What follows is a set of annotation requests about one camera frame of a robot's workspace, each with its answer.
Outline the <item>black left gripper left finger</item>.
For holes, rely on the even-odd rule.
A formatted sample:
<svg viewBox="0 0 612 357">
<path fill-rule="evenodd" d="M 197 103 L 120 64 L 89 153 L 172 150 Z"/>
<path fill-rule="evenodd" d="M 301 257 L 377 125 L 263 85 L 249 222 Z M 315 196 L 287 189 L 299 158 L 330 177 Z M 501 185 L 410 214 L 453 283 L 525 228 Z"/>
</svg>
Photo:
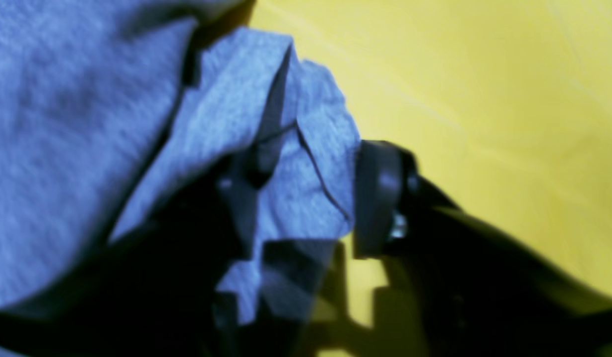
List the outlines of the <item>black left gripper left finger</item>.
<svg viewBox="0 0 612 357">
<path fill-rule="evenodd" d="M 47 289 L 0 309 L 0 347 L 30 357 L 203 357 L 215 287 L 252 258 L 277 160 L 233 154 Z"/>
</svg>

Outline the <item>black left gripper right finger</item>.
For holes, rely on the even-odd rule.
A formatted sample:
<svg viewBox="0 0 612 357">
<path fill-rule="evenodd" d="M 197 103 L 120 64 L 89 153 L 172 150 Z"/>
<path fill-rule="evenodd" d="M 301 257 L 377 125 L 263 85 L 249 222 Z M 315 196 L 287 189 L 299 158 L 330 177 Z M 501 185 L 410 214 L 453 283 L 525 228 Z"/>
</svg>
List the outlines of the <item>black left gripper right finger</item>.
<svg viewBox="0 0 612 357">
<path fill-rule="evenodd" d="M 363 140 L 354 257 L 410 282 L 432 357 L 612 357 L 612 297 L 465 212 L 399 145 Z"/>
</svg>

